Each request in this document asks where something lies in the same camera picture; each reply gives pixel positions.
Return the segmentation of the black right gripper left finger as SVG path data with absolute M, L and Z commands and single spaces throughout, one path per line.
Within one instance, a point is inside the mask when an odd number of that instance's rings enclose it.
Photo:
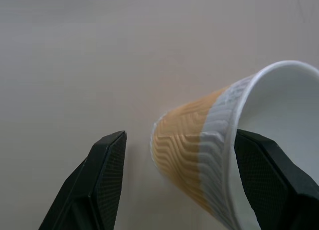
M 41 230 L 112 230 L 124 172 L 127 134 L 102 137 L 68 176 L 40 225 Z

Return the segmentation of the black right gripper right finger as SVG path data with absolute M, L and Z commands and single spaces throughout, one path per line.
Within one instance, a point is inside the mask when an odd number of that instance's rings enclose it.
M 319 186 L 278 144 L 237 130 L 234 150 L 245 195 L 263 230 L 317 230 Z

